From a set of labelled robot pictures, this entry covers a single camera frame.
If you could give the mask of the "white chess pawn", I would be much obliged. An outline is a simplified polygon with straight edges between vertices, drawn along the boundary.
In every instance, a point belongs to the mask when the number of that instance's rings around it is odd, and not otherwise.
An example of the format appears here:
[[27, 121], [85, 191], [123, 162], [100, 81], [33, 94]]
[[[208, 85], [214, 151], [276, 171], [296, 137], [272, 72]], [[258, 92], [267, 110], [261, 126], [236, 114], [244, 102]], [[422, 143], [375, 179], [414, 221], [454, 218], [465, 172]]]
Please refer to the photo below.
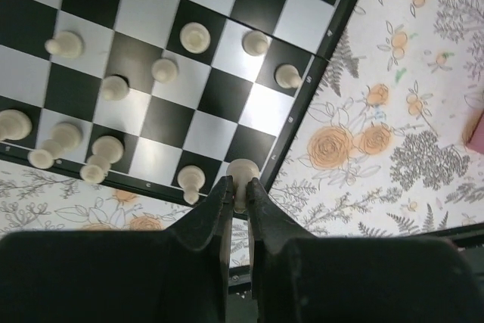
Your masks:
[[243, 213], [246, 210], [247, 184], [260, 176], [258, 166], [248, 159], [237, 159], [232, 161], [226, 171], [227, 176], [231, 176], [234, 186], [234, 211]]

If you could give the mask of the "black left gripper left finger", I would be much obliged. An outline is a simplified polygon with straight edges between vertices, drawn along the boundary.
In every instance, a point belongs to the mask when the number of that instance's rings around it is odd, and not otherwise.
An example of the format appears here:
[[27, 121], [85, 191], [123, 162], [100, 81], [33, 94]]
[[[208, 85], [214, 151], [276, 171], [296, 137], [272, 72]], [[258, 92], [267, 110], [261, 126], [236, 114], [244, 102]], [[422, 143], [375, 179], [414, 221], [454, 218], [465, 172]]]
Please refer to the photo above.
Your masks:
[[20, 231], [1, 241], [3, 322], [223, 322], [233, 181], [162, 231]]

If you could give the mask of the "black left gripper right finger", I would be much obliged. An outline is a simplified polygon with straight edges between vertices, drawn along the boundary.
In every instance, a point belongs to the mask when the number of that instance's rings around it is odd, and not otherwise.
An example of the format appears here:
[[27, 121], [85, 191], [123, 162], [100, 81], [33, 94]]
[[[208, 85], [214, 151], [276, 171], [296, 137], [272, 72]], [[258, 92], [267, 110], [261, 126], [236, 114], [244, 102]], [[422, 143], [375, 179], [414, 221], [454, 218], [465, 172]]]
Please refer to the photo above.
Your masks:
[[483, 295], [442, 238], [318, 238], [247, 185], [261, 322], [481, 322]]

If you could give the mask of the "black white chess board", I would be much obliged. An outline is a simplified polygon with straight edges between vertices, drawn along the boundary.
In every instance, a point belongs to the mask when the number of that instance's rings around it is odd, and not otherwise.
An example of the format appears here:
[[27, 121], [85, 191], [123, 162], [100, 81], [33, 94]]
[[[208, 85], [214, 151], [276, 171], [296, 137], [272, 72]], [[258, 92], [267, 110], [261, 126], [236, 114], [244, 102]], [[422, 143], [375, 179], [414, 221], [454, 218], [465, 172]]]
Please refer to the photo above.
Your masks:
[[[349, 9], [356, 0], [1, 0], [1, 108], [31, 120], [22, 140], [1, 141], [1, 198], [25, 200], [4, 214], [27, 224], [46, 213], [58, 192], [79, 190], [80, 169], [101, 136], [120, 140], [123, 157], [105, 185], [183, 203], [178, 172], [195, 165], [207, 194], [227, 165], [247, 158], [278, 202], [304, 205], [315, 186], [302, 177], [276, 182], [296, 125], [306, 111]], [[190, 22], [211, 35], [208, 49], [193, 54], [179, 34]], [[264, 33], [265, 54], [244, 51], [250, 31]], [[69, 59], [49, 54], [45, 42], [61, 31], [83, 40], [83, 53]], [[154, 61], [167, 58], [177, 78], [156, 81]], [[282, 64], [298, 69], [302, 85], [283, 89], [275, 81]], [[101, 81], [121, 76], [129, 85], [120, 101], [101, 97]], [[58, 123], [82, 132], [80, 145], [49, 169], [28, 153], [50, 138]]]

